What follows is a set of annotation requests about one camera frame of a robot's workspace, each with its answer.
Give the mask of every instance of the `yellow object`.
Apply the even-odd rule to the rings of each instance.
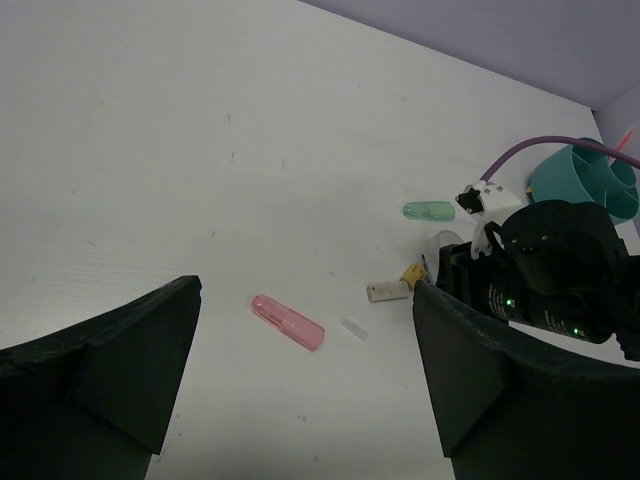
[[[418,262],[415,262],[409,265],[409,268],[402,274],[400,280],[407,282],[409,289],[413,292],[418,280],[424,280],[425,278],[427,278],[427,272],[424,267]]]

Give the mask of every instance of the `teal cup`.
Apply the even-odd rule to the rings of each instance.
[[[538,165],[530,187],[534,202],[596,202],[607,209],[614,225],[631,220],[640,206],[636,175],[630,165],[621,160],[609,165],[606,155],[573,145]]]

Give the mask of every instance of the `small white rectangular object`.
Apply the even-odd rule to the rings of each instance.
[[[353,333],[356,337],[358,337],[360,340],[362,340],[363,342],[367,339],[367,337],[369,336],[369,332],[367,332],[364,328],[362,328],[360,325],[352,322],[351,320],[349,320],[348,318],[343,318],[342,319],[342,323],[341,325],[346,328],[347,330],[349,330],[351,333]]]
[[[367,297],[370,303],[386,302],[409,298],[411,290],[404,280],[395,282],[370,283],[367,285]]]

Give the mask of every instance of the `table surface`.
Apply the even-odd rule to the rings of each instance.
[[[443,227],[470,238],[462,212],[411,222],[405,202],[452,199],[531,136],[598,138],[588,108],[294,0],[5,2],[0,64],[2,347],[198,274],[149,479],[453,477],[411,302],[365,286]],[[496,181],[522,192],[557,148]],[[322,324],[322,347],[254,317],[258,293]]]

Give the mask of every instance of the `green object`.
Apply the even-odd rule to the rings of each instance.
[[[606,155],[573,145],[558,150],[531,175],[535,202],[596,202],[607,209],[614,225],[631,220],[638,213],[635,185],[636,175],[630,165],[621,160],[609,165]]]
[[[456,209],[450,202],[406,203],[402,207],[402,213],[409,220],[450,222],[456,218]]]

